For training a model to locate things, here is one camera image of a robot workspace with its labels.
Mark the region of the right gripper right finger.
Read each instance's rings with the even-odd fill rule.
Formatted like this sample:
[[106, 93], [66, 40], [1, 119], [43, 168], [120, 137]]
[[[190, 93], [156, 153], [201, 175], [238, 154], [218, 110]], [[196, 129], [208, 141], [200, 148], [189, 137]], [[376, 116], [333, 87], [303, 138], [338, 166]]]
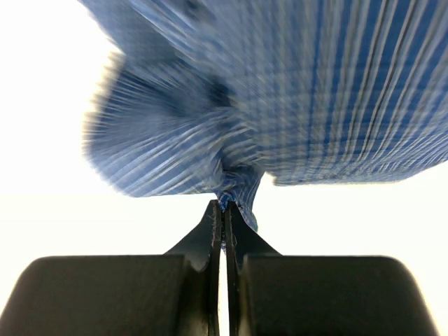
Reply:
[[229, 203], [231, 335], [436, 335], [414, 277], [384, 256], [281, 255]]

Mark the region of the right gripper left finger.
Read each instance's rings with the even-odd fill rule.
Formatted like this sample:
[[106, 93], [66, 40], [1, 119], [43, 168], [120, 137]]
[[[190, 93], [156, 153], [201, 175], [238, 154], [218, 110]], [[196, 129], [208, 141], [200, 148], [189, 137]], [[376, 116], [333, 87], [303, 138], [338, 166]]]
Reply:
[[53, 256], [20, 275], [1, 334], [217, 335], [221, 210], [162, 255]]

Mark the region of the blue plaid shirt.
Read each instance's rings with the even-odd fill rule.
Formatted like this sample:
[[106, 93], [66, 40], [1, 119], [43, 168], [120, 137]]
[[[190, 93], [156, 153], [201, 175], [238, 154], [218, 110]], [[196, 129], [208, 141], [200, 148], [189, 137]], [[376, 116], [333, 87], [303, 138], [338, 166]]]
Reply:
[[123, 52], [86, 154], [133, 197], [216, 194], [255, 228], [278, 186], [447, 160], [446, 1], [85, 1]]

